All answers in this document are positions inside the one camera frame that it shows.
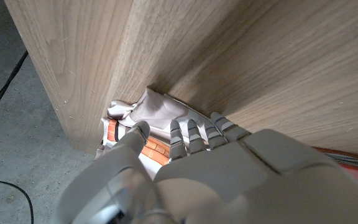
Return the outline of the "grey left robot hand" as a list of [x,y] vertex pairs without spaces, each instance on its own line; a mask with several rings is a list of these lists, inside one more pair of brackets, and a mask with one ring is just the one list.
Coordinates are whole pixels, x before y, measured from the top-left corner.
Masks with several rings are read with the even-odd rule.
[[140,121],[65,189],[52,223],[358,223],[358,184],[331,158],[213,113],[208,142],[171,123],[172,160],[150,177]]

